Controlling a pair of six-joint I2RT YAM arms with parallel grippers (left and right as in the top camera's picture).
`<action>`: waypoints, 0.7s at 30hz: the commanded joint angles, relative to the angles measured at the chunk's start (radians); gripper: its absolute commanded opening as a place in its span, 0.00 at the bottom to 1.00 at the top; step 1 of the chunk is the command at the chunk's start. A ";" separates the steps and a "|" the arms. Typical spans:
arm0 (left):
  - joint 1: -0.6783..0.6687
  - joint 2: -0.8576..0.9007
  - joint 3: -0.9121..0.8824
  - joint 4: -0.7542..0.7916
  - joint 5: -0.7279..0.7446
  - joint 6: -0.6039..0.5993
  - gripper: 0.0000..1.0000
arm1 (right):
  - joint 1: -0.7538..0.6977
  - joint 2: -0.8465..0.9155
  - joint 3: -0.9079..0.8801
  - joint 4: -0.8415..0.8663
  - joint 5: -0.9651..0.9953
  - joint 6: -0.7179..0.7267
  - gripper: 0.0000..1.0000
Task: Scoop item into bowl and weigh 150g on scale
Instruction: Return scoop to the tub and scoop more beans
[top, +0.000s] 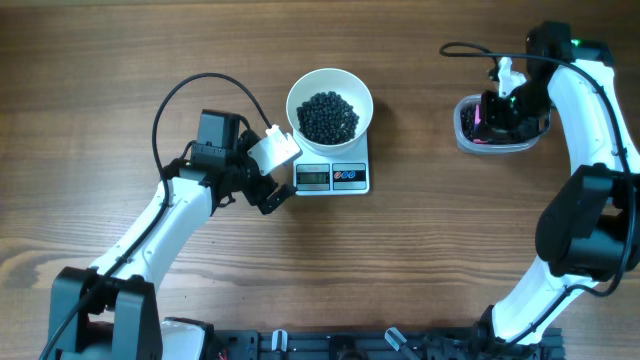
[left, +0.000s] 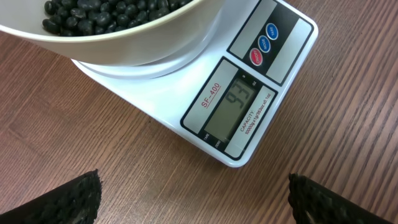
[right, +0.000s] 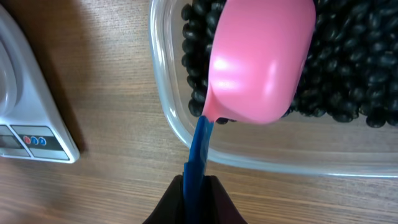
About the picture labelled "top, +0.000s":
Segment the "pink scoop blue handle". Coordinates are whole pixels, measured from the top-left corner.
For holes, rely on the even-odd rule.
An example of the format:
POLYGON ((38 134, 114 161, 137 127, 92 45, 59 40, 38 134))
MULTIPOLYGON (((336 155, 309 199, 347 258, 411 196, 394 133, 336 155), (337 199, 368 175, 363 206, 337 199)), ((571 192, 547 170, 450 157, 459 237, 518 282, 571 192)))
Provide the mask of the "pink scoop blue handle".
POLYGON ((483 120, 481 117, 481 107, 479 104, 475 107, 473 129, 471 130, 472 142, 475 144, 487 144, 488 141, 483 136, 483 120))

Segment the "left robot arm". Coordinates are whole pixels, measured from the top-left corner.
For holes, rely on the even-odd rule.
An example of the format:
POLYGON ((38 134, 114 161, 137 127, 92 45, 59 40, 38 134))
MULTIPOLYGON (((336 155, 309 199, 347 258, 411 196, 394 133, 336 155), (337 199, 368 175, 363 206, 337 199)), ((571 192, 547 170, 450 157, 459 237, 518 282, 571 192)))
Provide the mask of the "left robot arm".
POLYGON ((205 110, 183 153, 160 170, 151 202, 88 268, 64 268, 52 287, 44 359, 201 359, 211 327, 161 320, 157 291, 192 234, 241 192, 269 214, 294 194, 271 173, 301 153, 271 125, 260 137, 238 114, 205 110))

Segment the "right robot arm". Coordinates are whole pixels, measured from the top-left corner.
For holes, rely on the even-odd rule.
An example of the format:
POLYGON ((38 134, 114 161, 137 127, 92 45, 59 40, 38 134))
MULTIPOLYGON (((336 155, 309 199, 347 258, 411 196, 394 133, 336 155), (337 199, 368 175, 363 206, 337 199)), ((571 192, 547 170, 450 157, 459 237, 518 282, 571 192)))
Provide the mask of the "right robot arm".
POLYGON ((571 175, 541 214, 536 258, 509 295, 487 308, 470 349, 530 356, 553 320, 578 296, 606 298, 639 261, 639 153, 614 89, 614 59, 603 42, 565 23, 532 29, 515 72, 513 55, 450 43, 451 57, 486 57, 495 90, 456 111, 456 135, 473 153, 509 153, 546 133, 558 115, 571 175))

